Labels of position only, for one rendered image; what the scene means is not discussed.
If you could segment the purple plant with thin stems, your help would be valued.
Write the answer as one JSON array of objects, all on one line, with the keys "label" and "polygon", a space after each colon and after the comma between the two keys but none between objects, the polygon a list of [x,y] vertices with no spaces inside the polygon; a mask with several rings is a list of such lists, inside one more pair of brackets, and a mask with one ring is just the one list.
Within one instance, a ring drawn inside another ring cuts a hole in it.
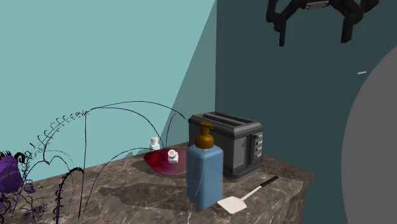
[{"label": "purple plant with thin stems", "polygon": [[[30,151],[26,151],[24,153],[22,152],[17,152],[16,154],[12,155],[10,151],[0,151],[0,224],[4,224],[4,215],[10,210],[11,211],[11,216],[13,215],[14,211],[16,210],[16,207],[18,205],[20,197],[22,197],[28,204],[31,205],[30,209],[27,209],[27,213],[31,213],[33,221],[35,220],[35,214],[40,213],[41,210],[38,209],[38,211],[35,210],[33,207],[33,199],[30,197],[30,201],[28,201],[24,196],[22,195],[22,191],[25,190],[27,193],[34,193],[35,188],[32,185],[32,180],[27,179],[28,175],[32,171],[32,169],[40,164],[40,163],[46,163],[47,165],[51,165],[53,162],[53,159],[59,158],[63,163],[65,163],[68,172],[63,175],[62,177],[62,182],[59,184],[59,189],[55,192],[56,195],[56,207],[53,210],[53,213],[55,214],[55,224],[59,224],[59,218],[60,218],[60,208],[63,207],[61,205],[60,201],[62,199],[61,193],[63,192],[62,187],[65,184],[66,179],[72,175],[73,172],[77,171],[82,173],[82,187],[81,187],[81,195],[80,195],[80,205],[79,205],[79,213],[78,213],[78,220],[80,219],[80,216],[82,217],[84,215],[85,209],[87,208],[89,198],[92,193],[88,196],[88,199],[86,201],[83,215],[81,215],[81,202],[83,198],[83,185],[84,185],[84,179],[85,179],[85,160],[86,160],[86,155],[87,155],[87,115],[89,112],[95,110],[95,109],[119,109],[119,110],[124,110],[124,111],[129,111],[134,114],[139,115],[140,117],[144,118],[153,128],[153,130],[156,132],[158,137],[160,138],[160,143],[163,148],[167,145],[167,138],[168,138],[168,131],[167,131],[167,136],[165,138],[165,143],[162,140],[160,134],[156,130],[155,126],[146,118],[144,115],[133,111],[131,109],[127,108],[121,108],[121,107],[114,107],[119,104],[125,104],[125,103],[132,103],[132,102],[143,102],[143,103],[148,103],[148,104],[155,104],[167,109],[170,109],[171,111],[175,112],[169,121],[168,128],[171,125],[172,119],[174,118],[175,115],[180,115],[184,119],[185,116],[182,115],[180,112],[176,111],[175,109],[172,109],[168,106],[165,106],[163,104],[159,104],[157,102],[150,102],[150,101],[125,101],[125,102],[117,102],[113,104],[108,104],[105,106],[99,106],[95,108],[91,108],[88,111],[78,111],[76,113],[71,113],[70,115],[63,115],[62,117],[57,117],[56,122],[53,122],[50,127],[50,130],[44,130],[43,136],[44,138],[41,139],[40,136],[37,136],[37,139],[39,141],[38,144],[32,144],[30,145],[33,147],[34,150],[40,149],[42,152],[42,159],[38,162],[36,162],[34,165],[29,167],[29,160],[33,159],[33,156]],[[59,131],[61,127],[63,127],[67,122],[70,122],[71,120],[75,120],[77,118],[83,117],[85,119],[85,151],[84,151],[84,162],[83,162],[83,168],[81,167],[74,167],[70,169],[68,166],[67,162],[59,155],[54,155],[51,160],[47,160],[45,157],[46,149],[48,144],[50,144],[50,140],[53,139],[53,136]]]}]

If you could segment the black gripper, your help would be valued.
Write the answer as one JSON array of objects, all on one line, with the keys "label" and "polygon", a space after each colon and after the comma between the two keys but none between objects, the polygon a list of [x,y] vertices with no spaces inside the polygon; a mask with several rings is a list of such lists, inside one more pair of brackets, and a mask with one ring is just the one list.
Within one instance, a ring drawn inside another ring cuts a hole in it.
[{"label": "black gripper", "polygon": [[273,23],[274,31],[279,33],[279,46],[284,46],[286,22],[297,9],[311,10],[332,6],[343,16],[341,42],[347,43],[352,38],[353,27],[359,23],[365,13],[379,4],[380,0],[291,0],[280,13],[275,11],[278,0],[268,0],[266,21]]}]

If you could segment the blue soap dispenser brown pump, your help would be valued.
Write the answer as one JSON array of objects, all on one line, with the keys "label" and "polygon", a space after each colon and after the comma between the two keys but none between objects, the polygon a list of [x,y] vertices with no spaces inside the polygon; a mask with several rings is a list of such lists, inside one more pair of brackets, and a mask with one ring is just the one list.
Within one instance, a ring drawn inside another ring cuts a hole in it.
[{"label": "blue soap dispenser brown pump", "polygon": [[186,193],[199,208],[207,209],[222,199],[223,150],[209,131],[214,125],[200,123],[195,143],[186,150]]}]

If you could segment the grey two-slot toaster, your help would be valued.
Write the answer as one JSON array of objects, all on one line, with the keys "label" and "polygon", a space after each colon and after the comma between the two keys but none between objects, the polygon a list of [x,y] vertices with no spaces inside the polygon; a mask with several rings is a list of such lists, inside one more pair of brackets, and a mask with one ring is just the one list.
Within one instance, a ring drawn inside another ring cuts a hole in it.
[{"label": "grey two-slot toaster", "polygon": [[223,177],[240,181],[260,170],[263,126],[260,122],[216,111],[192,115],[188,119],[189,145],[195,142],[200,124],[214,125],[209,131],[214,144],[223,150]]}]

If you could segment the red plate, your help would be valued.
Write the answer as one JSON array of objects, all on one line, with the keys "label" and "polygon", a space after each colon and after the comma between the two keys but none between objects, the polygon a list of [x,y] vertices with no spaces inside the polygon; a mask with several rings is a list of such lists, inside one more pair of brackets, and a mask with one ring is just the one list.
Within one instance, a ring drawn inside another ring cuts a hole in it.
[{"label": "red plate", "polygon": [[178,153],[178,161],[169,162],[168,152],[171,148],[151,151],[145,154],[144,160],[157,173],[166,176],[178,176],[186,173],[186,150],[174,148]]}]

